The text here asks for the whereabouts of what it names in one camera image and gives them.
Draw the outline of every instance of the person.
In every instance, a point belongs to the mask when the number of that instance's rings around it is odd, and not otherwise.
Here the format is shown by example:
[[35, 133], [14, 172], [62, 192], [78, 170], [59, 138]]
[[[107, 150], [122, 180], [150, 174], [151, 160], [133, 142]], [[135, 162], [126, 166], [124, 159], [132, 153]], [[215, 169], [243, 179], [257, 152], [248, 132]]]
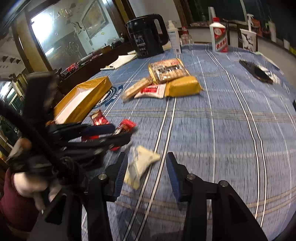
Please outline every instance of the person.
[[[18, 139], [9, 157], [18, 155], [23, 150], [31, 149], [31, 142], [26, 138]], [[6, 240], [26, 240], [33, 229], [39, 212], [45, 209], [40, 192], [48, 183], [39, 177], [27, 176], [26, 173], [6, 171], [4, 195], [0, 200], [0, 234]], [[55, 197], [60, 185], [50, 187], [49, 200]]]

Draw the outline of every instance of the red candy wrapper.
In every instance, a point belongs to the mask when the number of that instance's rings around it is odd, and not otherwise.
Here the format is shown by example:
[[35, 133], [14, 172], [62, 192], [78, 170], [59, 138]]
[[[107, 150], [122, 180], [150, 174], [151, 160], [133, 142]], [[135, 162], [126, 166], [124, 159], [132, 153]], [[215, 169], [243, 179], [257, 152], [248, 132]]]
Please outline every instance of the red candy wrapper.
[[[116, 128], [114, 135], [117, 135], [121, 132], [128, 132], [132, 128], [134, 128], [136, 124], [128, 119], [124, 119], [119, 126]], [[120, 147], [112, 147], [110, 150], [111, 151], [117, 151]]]
[[[109, 124], [109, 121], [103, 116], [103, 113], [101, 110], [98, 110], [96, 113], [92, 114], [90, 117], [93, 121], [94, 126]], [[93, 140], [98, 138], [99, 136], [90, 136], [90, 137], [83, 136], [81, 137], [81, 142], [86, 142], [87, 140]]]

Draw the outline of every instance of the striped tablecloth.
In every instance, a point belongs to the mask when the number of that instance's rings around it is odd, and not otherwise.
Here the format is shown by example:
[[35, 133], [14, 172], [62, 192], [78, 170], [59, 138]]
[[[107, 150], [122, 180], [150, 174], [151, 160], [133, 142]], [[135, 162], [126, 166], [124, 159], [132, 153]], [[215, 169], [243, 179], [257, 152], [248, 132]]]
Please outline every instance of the striped tablecloth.
[[[148, 64], [174, 58], [171, 50], [152, 58], [135, 59], [117, 70], [102, 71], [124, 91], [149, 75]], [[139, 190], [124, 184], [121, 196], [108, 203], [114, 240], [180, 240], [186, 204], [176, 203], [165, 155], [172, 151], [179, 163], [205, 181], [227, 180], [256, 217], [269, 240], [290, 221], [296, 204], [296, 113], [294, 89], [282, 72], [264, 57], [230, 47], [227, 55], [215, 54], [211, 45], [183, 48], [179, 56], [198, 78], [204, 91], [181, 98], [120, 98], [99, 108], [118, 125], [124, 118], [137, 123], [129, 162], [138, 145], [156, 151], [161, 160], [141, 179]], [[280, 84], [255, 79], [240, 64], [247, 60], [265, 66]], [[85, 123], [91, 123], [87, 117]], [[108, 153], [105, 165], [116, 160]], [[95, 176], [102, 170], [94, 170]], [[211, 207], [208, 203], [207, 239], [211, 240]], [[83, 240], [87, 218], [82, 215]]]

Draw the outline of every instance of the black kettle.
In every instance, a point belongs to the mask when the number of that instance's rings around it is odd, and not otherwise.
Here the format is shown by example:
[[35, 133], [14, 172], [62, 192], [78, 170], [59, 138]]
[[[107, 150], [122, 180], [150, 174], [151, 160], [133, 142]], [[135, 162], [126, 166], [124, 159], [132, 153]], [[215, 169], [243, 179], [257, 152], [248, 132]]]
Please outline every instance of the black kettle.
[[[158, 34], [155, 19], [159, 22], [162, 34]], [[169, 37], [163, 18], [159, 14], [135, 18], [128, 21], [126, 27], [138, 58], [147, 58], [164, 52], [163, 45], [169, 41]]]

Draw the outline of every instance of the metal bolt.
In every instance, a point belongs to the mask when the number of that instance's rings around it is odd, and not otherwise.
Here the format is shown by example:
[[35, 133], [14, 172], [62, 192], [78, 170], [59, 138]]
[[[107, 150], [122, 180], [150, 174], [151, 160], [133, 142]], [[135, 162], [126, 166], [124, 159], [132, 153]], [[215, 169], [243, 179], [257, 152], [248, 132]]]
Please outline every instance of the metal bolt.
[[195, 179], [195, 175], [192, 174], [192, 173], [190, 173], [190, 174], [187, 175], [187, 178], [188, 178], [189, 180], [194, 180], [194, 179]]
[[222, 187], [227, 187], [227, 186], [228, 186], [228, 182], [222, 180], [222, 181], [220, 181], [220, 185], [221, 185]]
[[107, 178], [107, 175], [105, 173], [102, 173], [98, 177], [100, 180], [105, 180]]

